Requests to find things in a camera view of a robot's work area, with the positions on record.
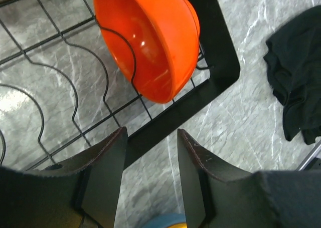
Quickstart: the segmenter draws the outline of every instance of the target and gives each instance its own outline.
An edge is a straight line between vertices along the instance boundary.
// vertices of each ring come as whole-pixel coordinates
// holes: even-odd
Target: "metal wire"
[[[18,2],[20,0],[5,0],[5,1],[2,1],[0,2],[0,8],[1,7],[4,7],[6,5],[10,5],[10,4],[13,4],[15,2]],[[58,28],[58,26],[56,25],[56,23],[54,22],[53,18],[50,16],[50,14],[48,13],[48,11],[46,10],[46,8],[44,7],[43,3],[41,2],[41,0],[37,0],[39,6],[41,7],[41,9],[44,11],[45,15],[47,16],[47,18],[49,19],[49,21],[51,22],[51,24],[53,25],[53,27],[55,28],[55,30],[57,31],[56,34],[36,43],[36,44],[33,44],[25,49],[22,48],[22,46],[17,42],[17,40],[14,38],[14,36],[12,35],[12,33],[9,31],[9,29],[5,26],[5,24],[3,23],[2,20],[0,20],[0,25],[4,28],[4,30],[6,31],[6,33],[10,36],[10,38],[12,39],[12,41],[15,43],[15,45],[18,47],[19,51],[10,55],[9,57],[6,57],[2,60],[0,60],[0,65],[1,64],[4,64],[4,63],[7,63],[8,61],[11,61],[19,56],[24,56],[27,61],[32,64],[32,65],[37,65],[37,66],[43,66],[43,67],[46,67],[46,68],[49,68],[49,69],[52,69],[52,70],[55,70],[56,72],[58,72],[59,74],[61,74],[67,81],[68,83],[71,85],[72,87],[72,90],[74,92],[74,95],[75,95],[75,107],[74,107],[74,111],[73,111],[73,114],[72,114],[72,117],[71,117],[71,120],[72,120],[72,123],[74,124],[74,126],[76,127],[76,129],[78,130],[79,134],[76,135],[76,137],[68,140],[65,144],[63,144],[62,146],[58,147],[57,149],[55,149],[53,152],[49,153],[47,151],[47,149],[43,146],[42,142],[41,142],[41,138],[42,138],[42,135],[43,135],[43,131],[44,131],[44,128],[45,128],[45,118],[44,118],[44,114],[43,114],[43,111],[39,105],[39,103],[36,101],[36,99],[34,97],[32,97],[29,93],[27,93],[26,91],[24,91],[23,89],[19,88],[19,87],[16,87],[16,86],[13,86],[13,85],[10,85],[10,84],[0,84],[0,86],[3,86],[3,87],[7,87],[7,88],[12,88],[12,89],[15,89],[19,92],[22,92],[24,93],[25,95],[27,95],[34,103],[35,105],[37,106],[38,108],[38,111],[40,113],[40,117],[41,117],[41,129],[40,129],[40,134],[38,136],[38,144],[39,146],[42,148],[42,150],[45,152],[46,156],[41,158],[40,160],[38,160],[37,162],[35,162],[34,164],[31,164],[29,167],[26,167],[26,170],[30,170],[30,169],[34,169],[36,167],[38,167],[39,165],[41,165],[42,163],[44,163],[45,161],[47,160],[51,160],[53,163],[55,163],[54,159],[53,159],[53,156],[56,155],[57,153],[61,152],[62,150],[64,150],[65,148],[67,148],[69,145],[71,145],[72,143],[74,143],[75,141],[77,141],[78,139],[80,138],[83,138],[85,140],[85,142],[91,146],[91,143],[89,142],[89,140],[86,138],[86,134],[90,131],[92,131],[93,129],[95,129],[97,126],[99,126],[100,124],[104,123],[106,120],[112,118],[116,124],[120,127],[120,123],[118,122],[118,120],[116,119],[116,114],[119,113],[120,111],[122,111],[123,109],[125,109],[126,107],[128,107],[129,105],[131,105],[132,103],[136,102],[137,100],[140,100],[140,102],[142,103],[143,107],[144,107],[144,110],[145,112],[148,114],[150,120],[152,120],[152,116],[145,104],[145,102],[143,101],[142,99],[142,95],[139,94],[139,92],[137,91],[136,87],[135,87],[135,84],[134,84],[134,81],[135,81],[135,76],[136,76],[136,72],[137,72],[137,64],[136,64],[136,55],[134,53],[134,49],[133,47],[131,46],[131,44],[129,43],[129,41],[120,33],[118,33],[117,31],[115,30],[112,30],[112,29],[109,29],[108,27],[103,27],[100,23],[99,23],[99,20],[97,20],[93,10],[90,8],[87,0],[83,0],[83,2],[85,3],[87,9],[89,10],[90,14],[91,14],[91,17],[88,18],[88,19],[85,19],[65,30],[60,30]],[[90,23],[91,21],[94,21],[101,30],[106,30],[108,32],[111,32],[115,35],[118,35],[120,38],[122,38],[124,40],[124,42],[128,45],[132,55],[133,55],[133,60],[134,60],[134,69],[133,69],[133,74],[132,74],[132,77],[131,77],[131,85],[133,86],[133,89],[135,90],[137,96],[135,98],[133,98],[132,100],[128,101],[126,104],[122,105],[121,107],[119,107],[118,109],[116,109],[115,111],[112,111],[110,106],[107,104],[107,101],[106,101],[106,97],[107,97],[107,93],[108,93],[108,88],[109,88],[109,76],[108,76],[108,72],[107,72],[107,68],[105,66],[105,64],[103,63],[103,61],[101,60],[101,58],[96,54],[94,53],[92,50],[88,49],[87,47],[84,47],[84,46],[81,46],[81,45],[78,45],[78,44],[74,44],[74,43],[71,43],[67,40],[67,38],[65,37],[65,35],[81,26],[84,26],[85,24],[88,24]],[[52,41],[52,40],[55,40],[55,39],[58,39],[58,38],[61,38],[63,40],[63,42],[68,45],[68,46],[71,46],[71,47],[75,47],[75,48],[78,48],[78,49],[82,49],[86,52],[89,52],[90,54],[92,54],[97,60],[98,62],[101,64],[102,68],[103,68],[103,72],[105,74],[105,78],[106,78],[106,87],[105,87],[105,91],[104,91],[104,94],[103,94],[103,97],[102,97],[102,101],[105,105],[105,107],[107,108],[107,110],[109,111],[109,115],[101,120],[99,120],[97,123],[93,124],[92,126],[90,126],[89,128],[87,128],[86,130],[81,130],[81,128],[79,127],[79,125],[76,123],[75,121],[75,117],[76,117],[76,114],[77,114],[77,111],[78,111],[78,93],[77,93],[77,89],[75,87],[75,85],[73,84],[72,80],[61,70],[59,70],[57,67],[54,67],[52,65],[49,65],[49,64],[44,64],[44,63],[40,63],[40,62],[34,62],[30,59],[30,57],[27,55],[28,52],[44,45],[44,44],[47,44],[48,42]],[[200,53],[199,53],[199,60],[203,59],[204,58],[204,52],[202,51],[202,47],[200,47]],[[191,82],[193,84],[193,88],[196,87],[193,79],[191,78]],[[3,150],[2,150],[2,155],[0,156],[0,165],[2,164],[4,158],[5,158],[5,154],[6,154],[6,140],[5,140],[5,137],[3,135],[3,133],[1,132],[0,130],[0,138],[2,140],[2,144],[3,144]]]

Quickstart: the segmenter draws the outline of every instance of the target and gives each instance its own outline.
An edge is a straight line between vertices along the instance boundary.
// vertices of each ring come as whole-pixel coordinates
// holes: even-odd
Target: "yellow object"
[[[187,228],[187,224],[186,223],[175,224],[175,225],[170,226],[168,228]]]

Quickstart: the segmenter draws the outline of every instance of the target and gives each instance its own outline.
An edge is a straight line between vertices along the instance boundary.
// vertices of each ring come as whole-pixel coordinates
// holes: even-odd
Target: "black rack edge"
[[[240,64],[218,0],[189,0],[199,17],[210,78],[129,137],[124,169],[235,83]]]

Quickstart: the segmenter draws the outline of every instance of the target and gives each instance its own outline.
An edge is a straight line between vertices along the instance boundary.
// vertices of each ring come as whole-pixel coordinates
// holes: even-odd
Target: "black object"
[[[284,106],[285,138],[302,131],[306,144],[315,143],[321,136],[321,6],[291,20],[266,44],[267,78]]]
[[[20,0],[2,1],[0,2],[0,8],[19,1]],[[24,55],[29,62],[35,65],[46,66],[48,68],[56,70],[57,72],[60,72],[61,75],[63,75],[66,79],[68,79],[70,85],[73,87],[75,95],[77,95],[76,87],[74,86],[72,81],[62,71],[60,71],[56,67],[53,67],[47,64],[35,63],[29,59],[28,55],[29,55],[29,52],[34,50],[35,48],[58,38],[62,38],[64,42],[69,46],[74,46],[74,47],[86,50],[87,52],[91,52],[93,55],[95,55],[95,53],[89,50],[88,48],[80,45],[72,44],[68,42],[67,38],[64,37],[67,33],[85,24],[88,24],[88,23],[92,23],[93,25],[97,24],[94,13],[90,9],[88,2],[86,0],[83,0],[83,1],[88,7],[89,11],[91,12],[92,17],[86,20],[83,20],[80,23],[62,31],[59,30],[55,22],[51,19],[51,22],[53,23],[53,25],[56,26],[57,33],[25,49],[23,49],[19,45],[19,43],[15,40],[14,36],[10,34],[5,24],[0,20],[0,25],[10,35],[11,39],[16,43],[17,47],[20,48],[20,50],[17,53],[14,53],[9,57],[6,57],[0,60],[0,65],[7,63],[8,61],[14,58]],[[158,144],[167,135],[169,135],[171,132],[177,129],[180,125],[186,122],[189,118],[191,118],[194,114],[196,114],[198,111],[204,108],[207,104],[213,101],[217,96],[219,96],[229,86],[231,86],[233,83],[237,81],[240,74],[240,65],[238,62],[238,58],[236,56],[233,43],[231,41],[231,37],[229,35],[228,29],[225,24],[222,11],[218,4],[218,1],[217,0],[189,0],[189,1],[194,6],[197,12],[197,15],[199,17],[200,27],[201,27],[200,59],[205,58],[208,64],[208,69],[211,74],[210,78],[196,87],[194,85],[193,90],[191,90],[188,94],[186,94],[180,100],[173,102],[173,105],[170,108],[165,110],[162,114],[160,114],[154,119],[150,116],[148,109],[146,107],[147,104],[143,101],[143,99],[141,98],[141,95],[137,94],[137,96],[134,99],[132,99],[122,107],[118,108],[117,110],[111,110],[111,114],[108,115],[107,117],[93,124],[91,127],[87,128],[86,130],[82,130],[77,125],[74,119],[78,108],[78,104],[76,102],[75,111],[71,119],[75,127],[79,131],[79,134],[73,139],[66,141],[61,147],[58,147],[54,152],[49,152],[47,148],[41,143],[41,137],[42,137],[42,132],[41,132],[38,137],[38,143],[39,143],[39,147],[43,149],[43,151],[46,153],[47,156],[29,165],[28,167],[25,168],[25,170],[37,168],[40,164],[44,163],[48,159],[53,160],[52,156],[54,156],[61,150],[67,148],[70,144],[77,141],[78,139],[84,139],[87,142],[87,144],[91,146],[91,143],[86,138],[86,134],[88,132],[90,132],[91,130],[96,128],[98,125],[104,123],[106,120],[110,118],[114,119],[115,122],[120,126],[121,124],[118,122],[115,115],[119,113],[121,110],[123,110],[124,108],[128,107],[133,102],[140,100],[145,108],[145,111],[150,116],[150,122],[148,122],[145,126],[143,126],[141,129],[139,129],[138,131],[136,131],[134,134],[130,136],[128,141],[127,156],[126,156],[125,166],[124,166],[125,168],[127,168],[133,162],[139,159],[142,155],[148,152],[151,148],[153,148],[156,144]],[[45,14],[48,17],[50,17],[40,0],[38,0],[38,3],[40,7],[43,9],[43,11],[45,12]],[[102,65],[102,68],[104,68],[104,70],[106,71],[105,73],[107,78],[108,74],[104,66],[104,63],[103,62],[100,62],[100,63]],[[22,89],[19,89],[18,87],[14,87],[10,84],[1,84],[1,85],[7,88],[15,89],[19,92],[23,91]],[[106,91],[104,96],[102,97],[102,100],[105,106],[108,109],[110,109],[107,104],[108,102],[105,100],[107,92],[108,92],[108,86],[106,87]],[[42,114],[42,107],[40,107],[40,105],[37,103],[35,99],[33,99],[33,102],[37,106],[39,113]],[[44,129],[45,125],[46,125],[46,122],[43,122],[41,130]],[[2,154],[0,153],[0,164],[1,164],[1,161],[3,161],[3,159],[5,158],[5,150],[6,150],[6,140],[5,140],[5,137],[2,135],[1,131],[0,131],[0,139],[2,140],[2,144],[3,144],[3,149],[2,149],[3,152]]]
[[[319,170],[251,174],[220,159],[185,130],[178,130],[178,158],[189,228],[320,227]]]
[[[78,228],[87,216],[114,227],[126,147],[127,130],[119,128],[42,171],[0,166],[0,227]]]

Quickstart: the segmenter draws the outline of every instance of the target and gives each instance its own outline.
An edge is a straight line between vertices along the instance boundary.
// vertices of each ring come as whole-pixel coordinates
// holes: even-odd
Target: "gray marble surface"
[[[92,0],[87,1],[92,8]],[[83,0],[41,2],[60,30],[90,17]],[[245,170],[295,169],[313,146],[305,145],[300,135],[292,142],[284,138],[282,106],[272,95],[266,79],[264,42],[283,23],[321,4],[321,0],[219,0],[219,3],[241,64],[240,79],[181,128],[216,155]],[[37,0],[23,0],[1,8],[0,20],[22,48],[57,33]],[[93,21],[68,33],[66,38],[96,53],[104,65],[88,51],[69,46],[61,38],[27,53],[32,62],[51,67],[32,64],[23,56],[0,65],[0,83],[24,90],[39,103],[45,124],[40,143],[49,152],[79,136],[79,129],[84,132],[110,114],[103,101],[107,85],[105,69],[109,76],[105,101],[112,111],[136,96]],[[18,51],[0,27],[0,61]],[[66,77],[75,86],[78,103]],[[193,74],[196,84],[207,77],[207,72]],[[175,99],[191,88],[189,82]],[[152,117],[171,105],[145,99],[144,102]],[[149,121],[139,99],[116,118],[120,125],[128,127],[129,134]],[[41,123],[40,111],[32,99],[21,91],[0,86],[0,130],[7,145],[3,165],[21,170],[45,157],[38,143]],[[87,140],[79,138],[55,154],[55,161],[77,154],[116,128],[115,121],[108,119],[87,132]],[[158,214],[184,212],[176,142],[173,132],[124,171],[115,227],[140,227]],[[46,161],[39,168],[50,164]]]

